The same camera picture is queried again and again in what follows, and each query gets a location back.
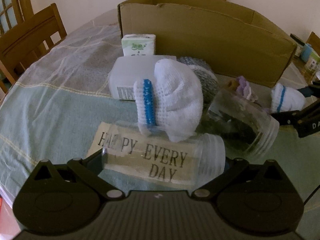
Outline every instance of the tissue pack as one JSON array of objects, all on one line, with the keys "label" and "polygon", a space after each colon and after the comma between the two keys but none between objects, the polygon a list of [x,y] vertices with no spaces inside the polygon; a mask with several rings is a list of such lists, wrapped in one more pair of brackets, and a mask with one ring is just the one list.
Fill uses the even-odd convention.
[{"label": "tissue pack", "polygon": [[127,34],[122,40],[124,56],[154,55],[156,36],[154,34]]}]

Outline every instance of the happy every day sign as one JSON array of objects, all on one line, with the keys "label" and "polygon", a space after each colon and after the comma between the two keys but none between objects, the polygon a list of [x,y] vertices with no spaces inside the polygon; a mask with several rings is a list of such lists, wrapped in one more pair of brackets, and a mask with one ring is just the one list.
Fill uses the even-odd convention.
[{"label": "happy every day sign", "polygon": [[108,159],[105,169],[118,171],[166,187],[191,189],[198,164],[197,144],[173,143],[157,136],[144,136],[135,129],[101,123],[87,157],[106,141]]}]

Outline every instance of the barcode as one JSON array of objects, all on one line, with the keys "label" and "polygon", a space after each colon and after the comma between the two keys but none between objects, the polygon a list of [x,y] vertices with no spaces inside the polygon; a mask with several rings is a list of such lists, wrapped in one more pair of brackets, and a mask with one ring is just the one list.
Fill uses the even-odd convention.
[{"label": "barcode", "polygon": [[121,100],[134,100],[133,87],[117,87]]}]

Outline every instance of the cardboard box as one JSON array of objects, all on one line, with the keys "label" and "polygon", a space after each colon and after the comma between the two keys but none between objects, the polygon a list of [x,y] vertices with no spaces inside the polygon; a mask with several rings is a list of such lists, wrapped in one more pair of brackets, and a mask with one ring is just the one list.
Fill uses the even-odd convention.
[{"label": "cardboard box", "polygon": [[121,34],[156,35],[156,54],[207,61],[218,74],[273,87],[297,45],[258,12],[223,0],[127,0]]}]

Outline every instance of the gray knitted fabric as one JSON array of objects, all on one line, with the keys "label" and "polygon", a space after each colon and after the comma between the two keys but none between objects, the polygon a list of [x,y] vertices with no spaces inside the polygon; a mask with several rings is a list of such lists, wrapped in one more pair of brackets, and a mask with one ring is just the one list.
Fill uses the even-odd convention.
[{"label": "gray knitted fabric", "polygon": [[177,61],[188,65],[200,79],[203,103],[210,104],[219,91],[219,84],[210,66],[202,59],[181,57]]}]

